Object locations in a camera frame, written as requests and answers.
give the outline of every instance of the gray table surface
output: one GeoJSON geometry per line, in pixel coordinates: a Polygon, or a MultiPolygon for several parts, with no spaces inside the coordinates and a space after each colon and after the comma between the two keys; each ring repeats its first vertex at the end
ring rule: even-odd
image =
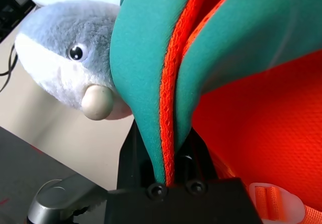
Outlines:
{"type": "MultiPolygon", "coordinates": [[[[0,224],[23,224],[38,189],[75,172],[0,127],[0,224]]],[[[103,224],[105,204],[75,219],[103,224]]]]}

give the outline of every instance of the black screw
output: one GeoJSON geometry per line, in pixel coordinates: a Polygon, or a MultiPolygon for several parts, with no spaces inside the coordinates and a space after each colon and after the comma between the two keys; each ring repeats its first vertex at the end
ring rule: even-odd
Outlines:
{"type": "Polygon", "coordinates": [[[192,180],[187,183],[188,192],[192,195],[203,195],[207,192],[207,186],[200,180],[192,180]]]}
{"type": "Polygon", "coordinates": [[[155,183],[148,187],[147,194],[152,200],[161,200],[165,198],[168,189],[163,184],[155,183]]]}

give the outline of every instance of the orange mesh trim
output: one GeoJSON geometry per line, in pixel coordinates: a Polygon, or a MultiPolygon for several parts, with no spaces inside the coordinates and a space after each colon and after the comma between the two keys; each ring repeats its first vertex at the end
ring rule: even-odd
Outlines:
{"type": "Polygon", "coordinates": [[[217,5],[207,14],[207,16],[204,17],[204,19],[200,22],[200,24],[196,27],[196,29],[192,32],[192,34],[190,35],[184,50],[183,50],[183,56],[186,55],[189,47],[191,46],[191,44],[195,41],[196,37],[198,36],[198,34],[200,33],[200,31],[203,29],[203,27],[207,24],[207,22],[209,21],[209,19],[216,13],[216,11],[218,10],[218,8],[225,2],[226,0],[220,0],[219,3],[217,3],[217,5]]]}
{"type": "Polygon", "coordinates": [[[172,185],[174,182],[173,104],[175,82],[182,60],[183,48],[203,2],[204,0],[188,0],[169,41],[162,71],[159,123],[163,159],[166,170],[166,184],[168,186],[172,185]]]}

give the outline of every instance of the teal neoprene fabric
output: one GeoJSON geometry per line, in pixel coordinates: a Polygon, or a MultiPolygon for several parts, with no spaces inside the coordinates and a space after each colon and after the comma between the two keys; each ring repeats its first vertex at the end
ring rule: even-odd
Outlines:
{"type": "Polygon", "coordinates": [[[165,183],[159,126],[159,87],[174,26],[188,0],[124,0],[115,23],[110,64],[117,91],[132,109],[152,160],[165,183]]]}
{"type": "Polygon", "coordinates": [[[322,0],[227,0],[181,64],[176,149],[190,131],[203,88],[216,89],[321,48],[322,0]]]}

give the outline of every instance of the plastic buckle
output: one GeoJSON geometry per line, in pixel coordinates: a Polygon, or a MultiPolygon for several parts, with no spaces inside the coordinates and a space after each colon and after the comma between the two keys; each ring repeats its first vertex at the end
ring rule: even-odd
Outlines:
{"type": "Polygon", "coordinates": [[[282,200],[283,200],[283,207],[284,207],[284,211],[287,219],[287,222],[262,219],[263,224],[299,224],[304,220],[305,205],[303,204],[301,199],[298,198],[296,195],[293,195],[287,190],[276,185],[266,184],[266,183],[250,184],[249,194],[255,206],[256,206],[256,193],[255,193],[256,187],[267,187],[267,188],[276,187],[280,190],[282,200]]]}

